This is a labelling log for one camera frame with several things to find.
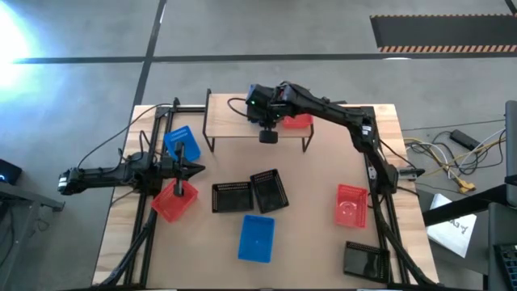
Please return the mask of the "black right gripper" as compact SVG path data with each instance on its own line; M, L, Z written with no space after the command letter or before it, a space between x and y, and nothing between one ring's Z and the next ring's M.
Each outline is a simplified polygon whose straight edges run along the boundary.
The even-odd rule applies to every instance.
M274 131L274 128L280 122L281 116L270 105L274 90L271 87L252 84L245 101L247 120L262 128L259 131L258 139L264 144L278 142L278 133Z

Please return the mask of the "blue plastic basket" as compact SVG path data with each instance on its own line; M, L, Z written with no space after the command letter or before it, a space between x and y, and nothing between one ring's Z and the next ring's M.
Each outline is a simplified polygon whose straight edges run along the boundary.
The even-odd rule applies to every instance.
M269 264L275 236L275 219L245 215L237 257L241 260Z
M164 142L170 156L174 159L178 158L174 153L177 142L182 142L184 144L184 156L189 162L194 162L200 158L201 151L199 145L188 125L165 134Z

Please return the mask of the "red plastic basket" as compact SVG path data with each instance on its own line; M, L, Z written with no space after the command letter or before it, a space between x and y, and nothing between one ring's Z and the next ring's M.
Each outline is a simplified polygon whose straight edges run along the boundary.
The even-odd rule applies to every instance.
M313 117L310 114L300 114L294 117L286 116L282 125L286 129L304 129L313 123Z
M172 179L151 202L151 207L169 223L177 221L197 199L199 193L190 183L183 182L183 196L176 196L175 186L176 179Z
M364 229L367 226L368 190L339 184L335 198L334 222L339 226Z

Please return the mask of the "black plastic basket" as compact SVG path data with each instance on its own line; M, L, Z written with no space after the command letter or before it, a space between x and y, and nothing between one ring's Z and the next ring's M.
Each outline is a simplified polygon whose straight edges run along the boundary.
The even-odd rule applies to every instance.
M250 182L216 183L212 185L212 212L233 213L254 209Z
M260 213L269 213L289 206L288 198L277 169L260 172L250 177L251 190Z
M389 283L390 253L388 250L357 242L346 242L343 273L366 280Z

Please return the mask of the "wooden shelf with black legs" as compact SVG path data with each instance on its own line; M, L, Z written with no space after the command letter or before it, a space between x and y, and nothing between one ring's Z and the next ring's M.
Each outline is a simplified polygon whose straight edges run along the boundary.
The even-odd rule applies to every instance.
M239 116L227 104L228 99L245 97L244 93L212 93L207 89L202 133L212 153L215 150L216 138L259 138L259 131L262 128L250 123L244 116ZM286 129L282 124L278 124L274 131L278 133L278 138L300 138L302 150L305 152L314 135L314 126L311 124L304 129Z

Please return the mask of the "grey metal stand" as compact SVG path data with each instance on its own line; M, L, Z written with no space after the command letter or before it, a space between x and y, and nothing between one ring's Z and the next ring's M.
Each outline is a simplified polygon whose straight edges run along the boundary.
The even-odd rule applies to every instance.
M8 224L6 237L11 239L3 254L0 238L0 291L7 287L18 256L31 236L43 206L60 212L65 203L18 186L0 183L0 229L3 224Z

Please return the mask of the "black device with blue light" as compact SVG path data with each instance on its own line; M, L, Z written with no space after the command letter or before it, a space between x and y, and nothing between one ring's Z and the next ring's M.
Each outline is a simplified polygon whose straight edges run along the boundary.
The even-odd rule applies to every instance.
M0 183L16 185L22 172L23 170L20 167L0 159Z

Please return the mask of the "black hazard-striped floor mat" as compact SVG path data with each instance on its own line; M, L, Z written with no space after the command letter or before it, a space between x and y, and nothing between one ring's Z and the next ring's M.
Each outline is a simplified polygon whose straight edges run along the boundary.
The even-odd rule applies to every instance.
M382 53L517 53L517 15L372 15Z

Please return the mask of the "black power adapter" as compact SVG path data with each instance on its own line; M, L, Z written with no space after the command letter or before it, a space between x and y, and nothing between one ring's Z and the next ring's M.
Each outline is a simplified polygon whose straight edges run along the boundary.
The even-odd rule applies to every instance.
M481 144L479 141L470 137L459 129L451 131L449 138L470 151L475 150Z

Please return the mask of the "black desk bar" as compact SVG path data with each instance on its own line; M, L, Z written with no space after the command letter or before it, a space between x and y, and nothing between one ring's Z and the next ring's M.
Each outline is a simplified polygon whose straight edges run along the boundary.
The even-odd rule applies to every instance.
M433 226L488 209L491 203L517 208L517 185L502 184L461 200L452 201L422 214L424 225Z

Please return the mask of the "white paper sheet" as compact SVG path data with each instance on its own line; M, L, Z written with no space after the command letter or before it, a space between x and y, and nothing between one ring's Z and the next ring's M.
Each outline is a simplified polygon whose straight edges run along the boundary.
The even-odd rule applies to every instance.
M476 220L476 215L469 214L433 226L427 226L427 236L440 246L465 258Z

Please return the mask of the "grey upright panel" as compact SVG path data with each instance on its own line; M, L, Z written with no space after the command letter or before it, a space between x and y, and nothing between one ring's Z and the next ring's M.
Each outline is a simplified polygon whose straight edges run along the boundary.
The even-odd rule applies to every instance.
M505 103L506 176L517 179L517 101Z

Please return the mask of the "grey desk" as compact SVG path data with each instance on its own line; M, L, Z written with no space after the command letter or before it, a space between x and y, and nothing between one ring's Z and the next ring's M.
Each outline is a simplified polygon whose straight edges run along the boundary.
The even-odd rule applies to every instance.
M502 273L498 269L494 246L517 244L517 209L500 204L489 205L489 273L488 290L506 291Z

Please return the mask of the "dark slotted crate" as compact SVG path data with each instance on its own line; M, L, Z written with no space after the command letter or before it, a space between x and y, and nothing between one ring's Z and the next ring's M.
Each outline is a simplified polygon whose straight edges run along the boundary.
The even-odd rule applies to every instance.
M495 245L494 252L506 291L517 291L517 244Z

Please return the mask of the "black metal table frame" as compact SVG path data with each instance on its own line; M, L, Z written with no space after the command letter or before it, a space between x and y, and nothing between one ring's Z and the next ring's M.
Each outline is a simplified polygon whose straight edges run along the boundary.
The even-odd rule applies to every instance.
M379 132L385 142L383 150L387 159L395 166L403 165L406 151L403 148L403 140L396 108L392 104L377 104L375 111L379 120ZM138 133L143 130L150 133L153 127L155 108L149 105L139 105L134 108L132 114L133 124L129 128L126 139L125 153L131 154L138 148ZM204 123L205 105L179 105L172 116L173 128L184 125L191 127L195 139L200 143L203 158L215 158L224 154L225 146L236 144L250 144L262 149L256 137L216 138L215 150L212 153L204 139L202 129ZM307 158L308 164L314 166L314 156L317 150L326 146L328 150L342 158L349 158L358 163L359 170L356 173L337 171L338 160L333 159L331 174L334 183L341 183L349 179L351 183L361 184L366 180L366 171L358 152L352 146L351 137L343 126L332 124L320 118L314 121L314 135L305 152L302 150L300 138L280 138L280 146L288 147L289 153L294 157ZM419 200L414 194L415 185L409 181L401 181L400 189L393 196L393 205L396 212L397 223L400 230L404 248L410 254L414 262L422 269L427 277L437 280L437 271L432 257L431 245L427 238ZM149 209L150 201L141 201L137 194L127 196L127 187L117 187L113 192L114 205L110 207L107 224L103 234L99 258L93 275L93 285L99 285L107 279L115 266L122 260L123 255L130 246L131 238L137 233L134 226L137 221L138 209Z

